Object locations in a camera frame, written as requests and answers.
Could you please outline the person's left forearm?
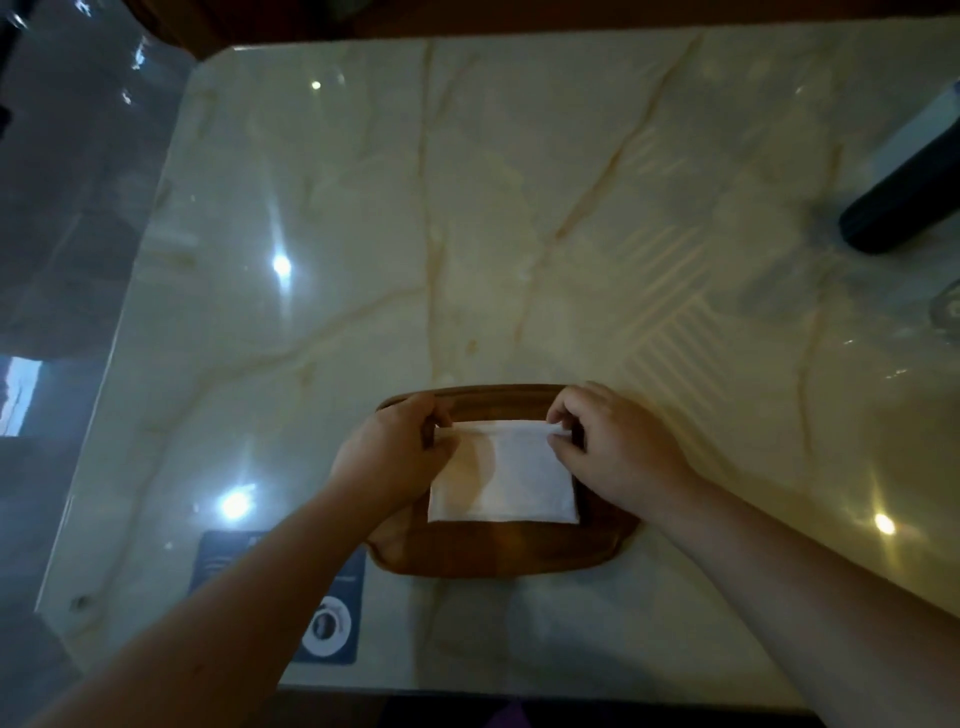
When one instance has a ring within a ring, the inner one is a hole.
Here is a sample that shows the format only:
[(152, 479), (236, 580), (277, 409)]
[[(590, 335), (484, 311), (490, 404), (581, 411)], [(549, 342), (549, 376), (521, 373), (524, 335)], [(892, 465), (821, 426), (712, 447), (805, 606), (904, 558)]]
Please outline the person's left forearm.
[(276, 690), (334, 577), (397, 508), (331, 480), (27, 728), (237, 728)]

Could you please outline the person's right hand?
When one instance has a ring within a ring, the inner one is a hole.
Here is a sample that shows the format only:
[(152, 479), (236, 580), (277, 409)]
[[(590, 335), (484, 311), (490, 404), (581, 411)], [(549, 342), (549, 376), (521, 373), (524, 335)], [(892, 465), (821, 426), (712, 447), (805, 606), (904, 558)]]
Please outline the person's right hand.
[(576, 480), (652, 525), (696, 483), (693, 467), (661, 420), (609, 387), (595, 382), (564, 387), (547, 422), (582, 431), (589, 465), (566, 469)]

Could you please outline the blue printed sticker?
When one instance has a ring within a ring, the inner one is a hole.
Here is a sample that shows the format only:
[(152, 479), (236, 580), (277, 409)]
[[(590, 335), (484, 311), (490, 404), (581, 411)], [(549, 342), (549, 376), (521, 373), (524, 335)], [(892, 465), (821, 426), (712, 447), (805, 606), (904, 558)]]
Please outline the blue printed sticker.
[[(265, 530), (208, 530), (199, 540), (188, 593), (204, 584), (253, 548)], [(302, 634), (292, 664), (349, 666), (356, 661), (362, 621), (367, 564), (366, 547), (359, 546), (343, 563), (327, 594), (314, 610)]]

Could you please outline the brown wooden tray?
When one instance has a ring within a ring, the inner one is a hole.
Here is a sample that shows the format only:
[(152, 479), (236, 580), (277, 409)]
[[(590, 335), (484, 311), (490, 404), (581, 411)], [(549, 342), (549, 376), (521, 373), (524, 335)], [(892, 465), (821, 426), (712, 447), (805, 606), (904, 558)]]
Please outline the brown wooden tray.
[[(543, 423), (563, 384), (474, 384), (431, 390), (455, 423)], [(399, 576), (507, 579), (589, 569), (615, 559), (641, 520), (607, 502), (569, 473), (579, 521), (428, 521), (428, 495), (385, 519), (366, 538), (367, 555)]]

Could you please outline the white napkin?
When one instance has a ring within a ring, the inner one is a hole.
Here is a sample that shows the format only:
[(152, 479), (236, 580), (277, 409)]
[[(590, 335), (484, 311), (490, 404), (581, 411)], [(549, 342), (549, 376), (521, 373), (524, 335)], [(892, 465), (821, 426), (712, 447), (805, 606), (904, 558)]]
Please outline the white napkin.
[(571, 433), (530, 419), (436, 427), (436, 444), (458, 446), (431, 484), (427, 522), (577, 525), (574, 479), (549, 443), (554, 434)]

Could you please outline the dark cylindrical case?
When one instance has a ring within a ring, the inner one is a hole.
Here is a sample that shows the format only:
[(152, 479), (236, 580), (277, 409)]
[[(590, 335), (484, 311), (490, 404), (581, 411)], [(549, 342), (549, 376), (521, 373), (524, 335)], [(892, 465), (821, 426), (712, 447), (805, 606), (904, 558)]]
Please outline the dark cylindrical case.
[(849, 205), (838, 220), (860, 253), (888, 253), (960, 210), (960, 121)]

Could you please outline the person's right forearm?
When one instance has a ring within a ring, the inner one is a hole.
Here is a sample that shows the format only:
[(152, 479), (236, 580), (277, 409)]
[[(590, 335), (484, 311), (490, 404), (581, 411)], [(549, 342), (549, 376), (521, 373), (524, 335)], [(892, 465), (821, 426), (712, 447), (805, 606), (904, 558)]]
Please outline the person's right forearm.
[(694, 473), (633, 479), (630, 503), (827, 728), (960, 728), (960, 617)]

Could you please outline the person's left hand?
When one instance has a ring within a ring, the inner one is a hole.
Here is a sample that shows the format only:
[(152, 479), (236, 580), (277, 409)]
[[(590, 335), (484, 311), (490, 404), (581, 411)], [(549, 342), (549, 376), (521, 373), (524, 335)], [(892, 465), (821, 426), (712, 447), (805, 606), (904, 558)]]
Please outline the person's left hand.
[(385, 518), (414, 504), (444, 468), (420, 468), (413, 453), (409, 399), (379, 409), (341, 445), (328, 485)]

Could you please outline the clear glass object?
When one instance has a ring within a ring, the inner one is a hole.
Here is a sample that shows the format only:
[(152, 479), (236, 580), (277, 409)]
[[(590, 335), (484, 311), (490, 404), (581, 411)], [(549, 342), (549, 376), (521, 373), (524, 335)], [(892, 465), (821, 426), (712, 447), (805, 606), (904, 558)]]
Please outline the clear glass object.
[(936, 332), (960, 337), (960, 278), (930, 300), (928, 318)]

